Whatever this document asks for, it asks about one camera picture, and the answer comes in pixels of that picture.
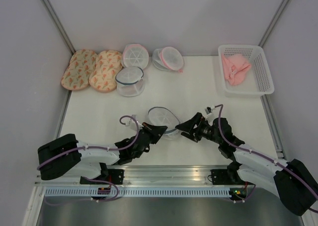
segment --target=plastic basket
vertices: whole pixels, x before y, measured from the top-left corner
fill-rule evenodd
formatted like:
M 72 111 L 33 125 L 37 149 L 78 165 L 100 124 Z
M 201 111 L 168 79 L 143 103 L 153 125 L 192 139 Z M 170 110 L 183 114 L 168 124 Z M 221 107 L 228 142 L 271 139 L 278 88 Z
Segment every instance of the plastic basket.
M 243 83 L 230 85 L 224 79 L 221 55 L 242 54 L 252 64 Z M 274 92 L 274 84 L 264 51 L 253 45 L 222 45 L 219 47 L 219 62 L 222 76 L 222 87 L 227 97 L 260 97 Z

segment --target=gray wall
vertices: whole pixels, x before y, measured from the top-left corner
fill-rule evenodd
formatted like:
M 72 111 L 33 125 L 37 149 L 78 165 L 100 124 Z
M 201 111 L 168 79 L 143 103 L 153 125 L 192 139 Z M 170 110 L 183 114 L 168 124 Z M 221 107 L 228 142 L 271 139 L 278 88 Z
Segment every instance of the gray wall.
M 0 0 L 0 222 L 22 223 L 37 148 L 53 139 L 71 57 L 40 0 Z
M 281 0 L 50 0 L 76 49 L 217 54 L 221 44 L 257 45 Z
M 318 0 L 291 0 L 264 50 L 286 155 L 318 181 Z

